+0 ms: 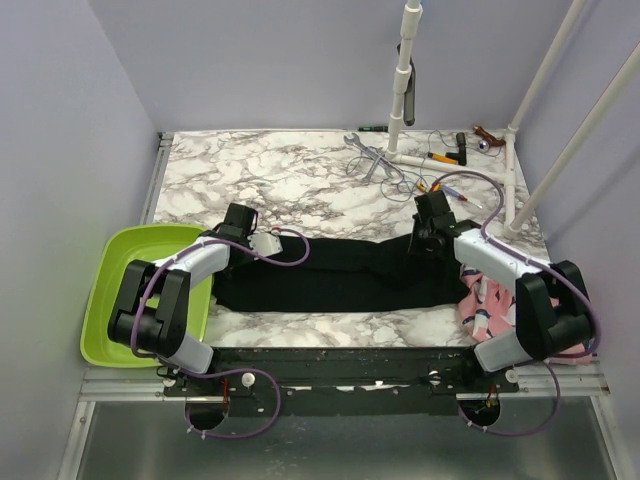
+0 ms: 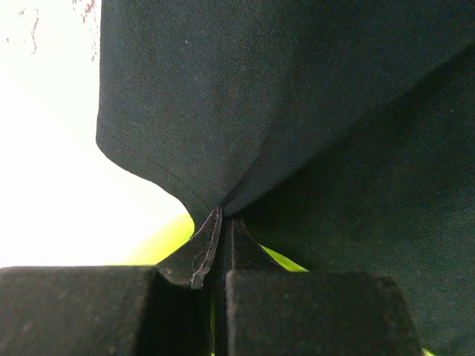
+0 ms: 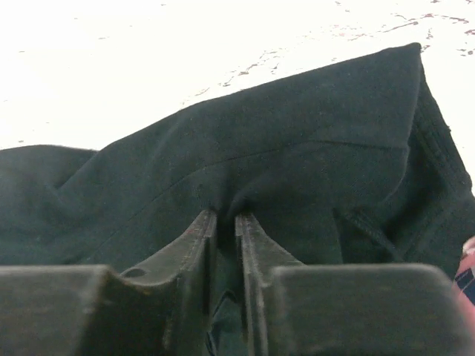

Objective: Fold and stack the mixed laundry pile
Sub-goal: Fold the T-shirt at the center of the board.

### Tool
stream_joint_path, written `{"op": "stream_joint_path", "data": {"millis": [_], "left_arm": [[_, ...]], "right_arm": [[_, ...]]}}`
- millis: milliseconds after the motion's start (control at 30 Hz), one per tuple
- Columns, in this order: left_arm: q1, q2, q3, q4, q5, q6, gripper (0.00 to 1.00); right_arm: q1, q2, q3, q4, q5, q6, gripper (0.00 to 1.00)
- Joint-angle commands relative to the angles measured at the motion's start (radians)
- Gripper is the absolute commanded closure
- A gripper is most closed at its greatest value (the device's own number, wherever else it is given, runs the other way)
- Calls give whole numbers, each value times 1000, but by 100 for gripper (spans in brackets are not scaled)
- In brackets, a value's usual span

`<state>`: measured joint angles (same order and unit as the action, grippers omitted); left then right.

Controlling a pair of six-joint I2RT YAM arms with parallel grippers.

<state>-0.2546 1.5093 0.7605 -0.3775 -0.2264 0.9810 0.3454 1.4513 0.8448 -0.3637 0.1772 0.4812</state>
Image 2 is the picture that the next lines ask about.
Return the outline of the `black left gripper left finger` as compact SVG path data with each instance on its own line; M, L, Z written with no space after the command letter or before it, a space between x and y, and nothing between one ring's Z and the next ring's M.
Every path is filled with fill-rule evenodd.
M152 266L1 270L3 355L210 355L205 279L222 211Z

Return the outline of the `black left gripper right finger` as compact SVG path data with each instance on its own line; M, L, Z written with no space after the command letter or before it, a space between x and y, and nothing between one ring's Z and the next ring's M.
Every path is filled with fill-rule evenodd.
M216 265L217 355L421 355L397 284L363 272L291 272L240 219L227 219Z

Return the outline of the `black garment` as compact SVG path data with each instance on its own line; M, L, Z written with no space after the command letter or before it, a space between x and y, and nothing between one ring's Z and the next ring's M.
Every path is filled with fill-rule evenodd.
M104 1L96 142L201 226L374 271L474 353L472 1Z

